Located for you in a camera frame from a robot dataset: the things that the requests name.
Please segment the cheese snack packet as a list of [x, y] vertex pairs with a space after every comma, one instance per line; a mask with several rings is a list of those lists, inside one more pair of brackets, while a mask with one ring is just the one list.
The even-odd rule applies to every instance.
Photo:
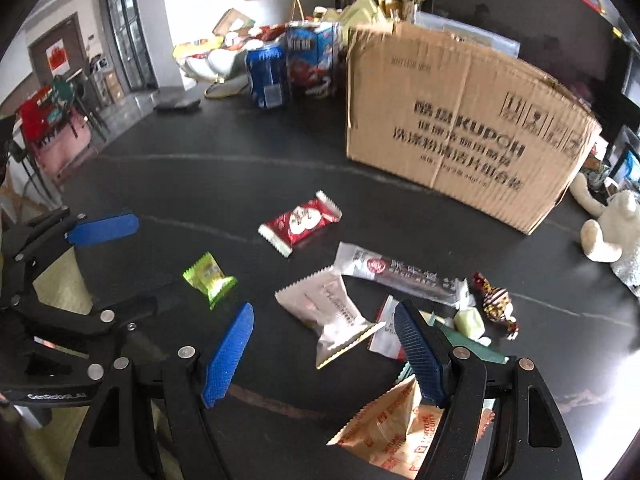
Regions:
[[375, 319], [376, 322], [382, 323], [383, 327], [372, 335], [368, 349], [380, 356], [404, 362], [406, 359], [405, 352], [402, 350], [394, 323], [395, 309], [398, 304], [399, 301], [393, 296], [386, 298]]

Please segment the dark green snack packet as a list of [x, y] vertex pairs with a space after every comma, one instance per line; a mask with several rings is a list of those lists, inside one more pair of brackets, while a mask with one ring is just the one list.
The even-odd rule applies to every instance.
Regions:
[[[477, 341], [466, 338], [462, 334], [458, 333], [456, 330], [449, 328], [448, 326], [442, 324], [441, 322], [435, 320], [425, 320], [428, 325], [434, 326], [438, 328], [442, 334], [447, 338], [450, 343], [449, 357], [450, 357], [450, 375], [449, 375], [449, 385], [451, 385], [451, 374], [452, 374], [452, 362], [454, 362], [454, 349], [462, 348], [469, 352], [469, 354], [474, 354], [479, 359], [484, 362], [488, 362], [490, 364], [499, 364], [503, 365], [509, 361], [509, 359], [503, 354], [491, 350]], [[402, 367], [399, 375], [396, 378], [396, 382], [399, 384], [403, 380], [409, 378], [411, 375], [416, 377], [413, 373], [412, 367], [410, 366], [407, 358], [404, 366]]]

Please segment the orange biscuit packet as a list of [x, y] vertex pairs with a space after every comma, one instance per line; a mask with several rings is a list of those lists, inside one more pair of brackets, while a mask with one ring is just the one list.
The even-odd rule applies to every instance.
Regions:
[[370, 465], [416, 478], [444, 411], [422, 402], [414, 376], [362, 408], [331, 440]]

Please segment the pale green candy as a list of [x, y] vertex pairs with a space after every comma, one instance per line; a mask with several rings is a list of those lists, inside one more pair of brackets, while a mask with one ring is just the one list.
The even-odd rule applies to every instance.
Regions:
[[485, 324], [477, 308], [459, 310], [454, 316], [456, 330], [472, 340], [479, 340], [486, 332]]

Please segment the green candy packet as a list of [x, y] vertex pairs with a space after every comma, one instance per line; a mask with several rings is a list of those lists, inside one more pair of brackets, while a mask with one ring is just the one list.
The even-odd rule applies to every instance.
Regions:
[[210, 252], [206, 252], [196, 263], [182, 274], [186, 282], [199, 290], [207, 299], [210, 310], [236, 285], [234, 276], [227, 276]]

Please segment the striped candy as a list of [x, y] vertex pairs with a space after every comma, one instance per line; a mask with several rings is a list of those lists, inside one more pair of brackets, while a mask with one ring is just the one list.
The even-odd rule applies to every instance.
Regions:
[[513, 315], [514, 307], [509, 292], [503, 287], [491, 284], [480, 272], [473, 275], [473, 285], [482, 296], [483, 311], [488, 320], [503, 325], [507, 340], [518, 338], [520, 326]]

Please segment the long dark snack bar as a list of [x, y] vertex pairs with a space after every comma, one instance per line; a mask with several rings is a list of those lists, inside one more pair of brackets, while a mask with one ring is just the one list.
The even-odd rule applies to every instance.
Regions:
[[342, 275], [375, 282], [457, 310], [475, 307], [467, 281], [444, 278], [354, 244], [338, 244], [333, 269]]

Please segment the red white candy wrapper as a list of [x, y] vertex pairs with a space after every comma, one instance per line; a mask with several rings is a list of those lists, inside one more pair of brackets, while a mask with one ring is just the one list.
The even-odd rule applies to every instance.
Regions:
[[319, 190], [307, 203], [261, 224], [258, 234], [281, 256], [288, 258], [298, 243], [325, 226], [339, 222], [342, 215], [340, 207]]

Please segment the dining chair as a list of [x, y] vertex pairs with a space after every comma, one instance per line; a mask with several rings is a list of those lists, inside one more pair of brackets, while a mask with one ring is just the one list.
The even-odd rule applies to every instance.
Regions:
[[71, 79], [65, 79], [56, 75], [52, 79], [52, 99], [62, 110], [69, 115], [71, 110], [81, 114], [81, 117], [93, 128], [103, 142], [107, 141], [105, 131], [106, 123], [96, 116], [84, 101], [85, 89], [82, 84], [75, 84]]

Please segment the black remote control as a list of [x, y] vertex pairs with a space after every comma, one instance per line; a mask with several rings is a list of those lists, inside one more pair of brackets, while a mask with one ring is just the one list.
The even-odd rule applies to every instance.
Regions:
[[154, 110], [157, 113], [193, 113], [200, 107], [200, 99], [180, 98], [160, 101]]

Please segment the black glass door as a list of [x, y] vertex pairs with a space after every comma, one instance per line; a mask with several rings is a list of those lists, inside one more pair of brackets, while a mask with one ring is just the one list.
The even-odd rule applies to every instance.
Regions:
[[117, 58], [131, 91], [157, 88], [137, 0], [103, 0]]

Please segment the brown cardboard box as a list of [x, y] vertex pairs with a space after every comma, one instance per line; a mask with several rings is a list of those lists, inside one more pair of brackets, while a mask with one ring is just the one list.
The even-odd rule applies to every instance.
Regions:
[[410, 25], [358, 25], [346, 61], [346, 155], [533, 233], [602, 128], [537, 67]]

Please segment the dark tray with items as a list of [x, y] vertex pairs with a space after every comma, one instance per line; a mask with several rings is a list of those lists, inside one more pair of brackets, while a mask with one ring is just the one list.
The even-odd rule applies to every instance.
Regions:
[[611, 167], [606, 162], [597, 158], [597, 155], [590, 152], [587, 156], [579, 173], [582, 174], [587, 181], [587, 186], [591, 192], [601, 193], [605, 187], [605, 179], [611, 171]]

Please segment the blue candy box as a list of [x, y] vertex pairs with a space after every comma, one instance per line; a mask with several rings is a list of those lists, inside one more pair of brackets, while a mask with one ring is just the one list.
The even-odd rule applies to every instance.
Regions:
[[288, 83], [295, 99], [326, 98], [334, 92], [340, 25], [335, 22], [291, 22], [285, 29]]

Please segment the black television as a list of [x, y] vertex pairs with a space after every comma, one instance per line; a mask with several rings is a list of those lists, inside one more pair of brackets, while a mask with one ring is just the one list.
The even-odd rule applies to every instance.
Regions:
[[520, 58], [600, 106], [639, 104], [639, 62], [582, 0], [435, 0], [448, 18], [517, 41]]

